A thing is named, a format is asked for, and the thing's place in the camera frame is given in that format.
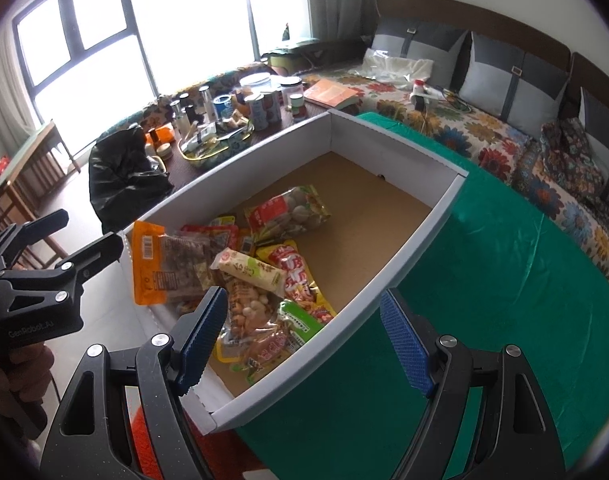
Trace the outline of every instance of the cardboard box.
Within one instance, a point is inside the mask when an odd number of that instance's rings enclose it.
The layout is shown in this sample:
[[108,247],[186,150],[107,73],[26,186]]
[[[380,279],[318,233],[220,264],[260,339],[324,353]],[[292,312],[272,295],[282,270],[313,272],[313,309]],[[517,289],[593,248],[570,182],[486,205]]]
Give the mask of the cardboard box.
[[[382,291],[418,261],[466,177],[403,137],[330,110],[234,156],[149,211],[142,219],[180,228],[313,184],[332,215],[296,241],[338,316],[253,386],[212,358],[182,398],[200,431],[249,422],[325,362],[376,311]],[[132,279],[130,259],[121,261]],[[150,336],[167,332],[177,319],[166,305],[135,308]]]

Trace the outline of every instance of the red carpet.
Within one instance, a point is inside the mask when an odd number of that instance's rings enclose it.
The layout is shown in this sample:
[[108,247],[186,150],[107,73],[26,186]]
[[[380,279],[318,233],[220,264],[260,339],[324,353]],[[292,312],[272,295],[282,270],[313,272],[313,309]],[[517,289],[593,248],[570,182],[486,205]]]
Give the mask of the red carpet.
[[[203,436],[190,420],[188,423],[216,480],[242,480],[242,473],[245,471],[265,468],[235,431],[223,431]],[[155,461],[142,408],[138,408],[131,423],[131,430],[134,434],[134,444],[142,472],[155,480],[163,480]]]

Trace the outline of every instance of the metal bolt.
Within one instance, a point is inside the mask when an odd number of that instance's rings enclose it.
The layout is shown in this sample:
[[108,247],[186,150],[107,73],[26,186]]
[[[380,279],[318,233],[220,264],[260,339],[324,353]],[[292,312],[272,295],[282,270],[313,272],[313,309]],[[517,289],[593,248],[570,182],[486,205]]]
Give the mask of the metal bolt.
[[507,345],[507,354],[509,354],[511,357],[518,357],[522,351],[520,348],[518,348],[516,345]]
[[91,345],[87,349],[87,355],[89,357],[96,357],[102,354],[102,345]]
[[153,346],[165,346],[169,342],[169,336],[166,334],[158,334],[151,338]]
[[456,339],[452,335],[443,335],[440,338],[440,344],[447,348],[453,348],[454,346],[456,346],[458,344],[458,339]]

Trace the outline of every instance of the green tablecloth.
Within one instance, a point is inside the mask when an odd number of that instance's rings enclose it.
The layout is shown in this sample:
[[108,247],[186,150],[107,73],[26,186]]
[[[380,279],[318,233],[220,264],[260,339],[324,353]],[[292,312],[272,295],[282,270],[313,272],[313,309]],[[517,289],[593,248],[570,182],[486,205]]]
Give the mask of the green tablecloth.
[[[399,288],[438,332],[469,348],[523,349],[570,466],[609,416],[609,284],[571,238],[495,177],[403,124],[361,118],[470,172],[451,217]],[[480,396],[472,392],[447,476],[462,471],[469,452]],[[376,313],[238,432],[280,480],[385,480],[424,408]]]

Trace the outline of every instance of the book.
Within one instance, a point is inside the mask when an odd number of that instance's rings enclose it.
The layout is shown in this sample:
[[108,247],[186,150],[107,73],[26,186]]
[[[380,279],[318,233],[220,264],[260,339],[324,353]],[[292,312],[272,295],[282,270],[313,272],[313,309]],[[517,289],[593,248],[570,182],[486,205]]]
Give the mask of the book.
[[304,92],[307,101],[325,108],[344,108],[358,102],[358,92],[340,83],[320,79]]

